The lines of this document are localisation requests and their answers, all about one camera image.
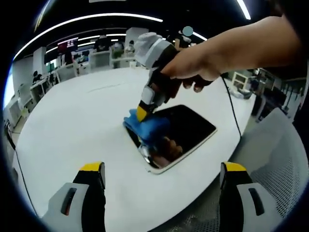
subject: gray mesh fabric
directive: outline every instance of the gray mesh fabric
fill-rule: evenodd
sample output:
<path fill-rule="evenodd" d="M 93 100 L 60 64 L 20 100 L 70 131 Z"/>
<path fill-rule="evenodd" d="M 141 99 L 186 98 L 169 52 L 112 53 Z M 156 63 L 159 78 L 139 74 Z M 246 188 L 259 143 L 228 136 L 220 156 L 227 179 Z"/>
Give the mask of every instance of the gray mesh fabric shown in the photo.
<path fill-rule="evenodd" d="M 230 161 L 246 167 L 253 181 L 276 199 L 277 211 L 283 218 L 295 206 L 308 182 L 308 160 L 303 144 L 279 109 L 243 135 Z M 218 231 L 219 196 L 217 177 L 190 206 L 152 231 Z"/>

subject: ceiling light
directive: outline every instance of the ceiling light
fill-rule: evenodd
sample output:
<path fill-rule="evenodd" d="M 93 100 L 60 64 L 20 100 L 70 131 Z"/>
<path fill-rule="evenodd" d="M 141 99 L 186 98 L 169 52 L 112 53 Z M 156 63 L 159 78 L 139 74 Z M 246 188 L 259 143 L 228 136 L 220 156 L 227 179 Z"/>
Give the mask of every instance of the ceiling light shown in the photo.
<path fill-rule="evenodd" d="M 88 42 L 88 43 L 82 43 L 82 44 L 79 44 L 77 45 L 78 47 L 81 47 L 81 46 L 86 46 L 86 45 L 90 45 L 90 44 L 95 44 L 96 42 Z"/>
<path fill-rule="evenodd" d="M 49 52 L 51 52 L 51 51 L 54 51 L 54 50 L 57 49 L 57 48 L 58 48 L 58 47 L 54 47 L 54 48 L 52 48 L 52 49 L 46 51 L 46 53 L 49 53 Z"/>
<path fill-rule="evenodd" d="M 200 34 L 197 34 L 196 32 L 193 32 L 193 34 L 202 40 L 205 40 L 205 41 L 207 40 L 204 36 L 201 36 Z"/>
<path fill-rule="evenodd" d="M 30 40 L 28 43 L 26 43 L 14 56 L 13 60 L 22 52 L 26 49 L 26 47 L 28 47 L 30 44 L 32 44 L 34 41 L 36 41 L 38 38 L 40 38 L 41 36 L 45 35 L 46 33 L 61 27 L 63 25 L 66 25 L 68 23 L 72 23 L 72 22 L 76 22 L 79 20 L 83 20 L 83 19 L 88 19 L 88 18 L 95 18 L 95 17 L 104 17 L 104 16 L 128 16 L 128 17 L 137 17 L 137 18 L 144 18 L 144 19 L 149 19 L 152 21 L 157 21 L 162 23 L 163 20 L 159 19 L 159 18 L 154 18 L 154 17 L 149 17 L 149 16 L 145 16 L 145 15 L 140 15 L 140 14 L 127 14 L 127 13 L 103 13 L 103 14 L 92 14 L 92 15 L 86 15 L 86 16 L 82 16 L 82 17 L 78 17 L 78 18 L 74 18 L 68 21 L 65 21 L 63 23 L 59 23 L 45 31 L 43 31 L 42 33 L 38 34 L 36 37 L 34 37 L 32 40 Z"/>
<path fill-rule="evenodd" d="M 73 38 L 73 39 L 69 39 L 69 40 L 65 40 L 65 41 L 59 42 L 58 45 L 63 44 L 63 43 L 68 42 L 68 41 L 71 41 L 71 40 L 77 40 L 77 39 L 78 39 L 78 37 Z"/>
<path fill-rule="evenodd" d="M 250 20 L 251 19 L 250 14 L 249 14 L 248 9 L 247 9 L 245 3 L 243 2 L 243 0 L 237 0 L 237 2 L 239 4 L 239 6 L 241 7 L 241 10 L 242 10 L 244 16 L 246 17 L 246 19 Z"/>
<path fill-rule="evenodd" d="M 106 36 L 126 36 L 126 34 L 107 34 Z"/>
<path fill-rule="evenodd" d="M 100 36 L 99 36 L 99 35 L 89 36 L 89 37 L 86 37 L 86 38 L 78 39 L 78 41 L 81 41 L 81 40 L 88 40 L 88 39 L 94 39 L 94 38 L 98 38 L 98 37 L 100 37 Z"/>

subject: white table surface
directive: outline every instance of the white table surface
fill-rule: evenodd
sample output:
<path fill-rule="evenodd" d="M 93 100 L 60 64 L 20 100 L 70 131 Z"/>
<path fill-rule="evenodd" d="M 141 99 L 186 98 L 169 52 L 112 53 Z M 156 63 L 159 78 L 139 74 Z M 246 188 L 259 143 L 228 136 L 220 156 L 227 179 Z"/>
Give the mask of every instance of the white table surface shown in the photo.
<path fill-rule="evenodd" d="M 146 172 L 146 162 L 122 125 L 129 109 L 137 107 L 147 80 L 148 71 L 139 68 L 92 73 L 54 86 L 34 108 L 17 152 L 39 216 L 46 213 L 54 193 L 94 161 L 106 166 L 107 232 L 145 232 L 159 226 L 185 209 L 218 175 L 220 163 L 229 160 L 239 142 L 223 81 L 218 79 L 201 93 L 181 87 L 177 98 L 161 107 L 184 104 L 218 131 L 180 163 L 155 175 Z M 232 101 L 243 132 L 255 95 Z"/>

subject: black cable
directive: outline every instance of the black cable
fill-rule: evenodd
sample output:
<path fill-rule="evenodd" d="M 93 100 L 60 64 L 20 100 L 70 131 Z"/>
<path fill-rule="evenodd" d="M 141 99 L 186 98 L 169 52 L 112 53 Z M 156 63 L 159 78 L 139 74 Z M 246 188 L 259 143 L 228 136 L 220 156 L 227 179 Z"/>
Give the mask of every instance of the black cable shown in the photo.
<path fill-rule="evenodd" d="M 228 87 L 227 87 L 227 84 L 226 84 L 224 78 L 223 78 L 223 77 L 221 77 L 221 78 L 222 78 L 223 83 L 224 83 L 224 85 L 225 85 L 225 88 L 226 88 L 226 90 L 227 90 L 228 97 L 229 97 L 229 99 L 230 99 L 230 103 L 231 103 L 231 107 L 232 107 L 232 111 L 233 111 L 233 115 L 234 115 L 234 119 L 235 119 L 235 122 L 236 122 L 236 126 L 237 126 L 237 129 L 238 129 L 240 138 L 241 138 L 241 132 L 240 132 L 239 125 L 238 125 L 238 122 L 237 122 L 237 119 L 236 119 L 236 115 L 235 115 L 235 110 L 234 110 L 234 106 L 233 106 L 233 103 L 232 103 L 231 94 L 230 94 L 230 91 L 228 90 Z"/>
<path fill-rule="evenodd" d="M 10 137 L 11 137 L 11 139 L 12 139 L 12 134 L 10 133 L 11 131 L 9 130 L 8 127 L 7 127 L 6 129 L 8 130 L 8 132 L 9 132 L 9 134 L 10 134 Z M 14 151 L 15 151 L 15 153 L 16 153 L 17 163 L 18 163 L 18 166 L 19 166 L 19 169 L 20 169 L 21 176 L 22 176 L 22 178 L 23 178 L 23 182 L 24 182 L 24 186 L 25 186 L 27 195 L 28 195 L 28 197 L 29 197 L 29 200 L 30 200 L 30 203 L 31 203 L 31 205 L 32 205 L 33 211 L 34 211 L 35 215 L 38 217 L 39 215 L 38 215 L 37 211 L 35 210 L 34 205 L 33 205 L 33 203 L 32 203 L 32 200 L 31 200 L 31 198 L 30 198 L 30 194 L 29 194 L 29 191 L 28 191 L 28 188 L 27 188 L 27 185 L 26 185 L 25 177 L 24 177 L 23 171 L 22 171 L 21 166 L 20 166 L 18 154 L 17 154 L 17 151 L 16 151 L 16 146 L 15 146 L 15 148 L 14 148 Z"/>

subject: window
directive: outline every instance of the window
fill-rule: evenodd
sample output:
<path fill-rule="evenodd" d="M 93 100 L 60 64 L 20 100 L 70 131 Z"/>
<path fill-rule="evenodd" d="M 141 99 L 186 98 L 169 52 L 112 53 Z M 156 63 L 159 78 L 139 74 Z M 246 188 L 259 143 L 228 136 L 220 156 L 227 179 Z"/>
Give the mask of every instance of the window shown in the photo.
<path fill-rule="evenodd" d="M 55 70 L 55 68 L 56 68 L 56 59 L 54 59 L 54 60 L 48 62 L 48 63 L 46 64 L 46 66 L 47 66 L 47 71 L 48 71 L 48 72 L 51 72 L 51 71 Z"/>
<path fill-rule="evenodd" d="M 12 73 L 12 66 L 9 71 L 8 79 L 6 80 L 5 91 L 4 91 L 4 98 L 3 98 L 3 108 L 5 108 L 12 97 L 14 96 L 14 85 L 13 85 L 13 73 Z"/>

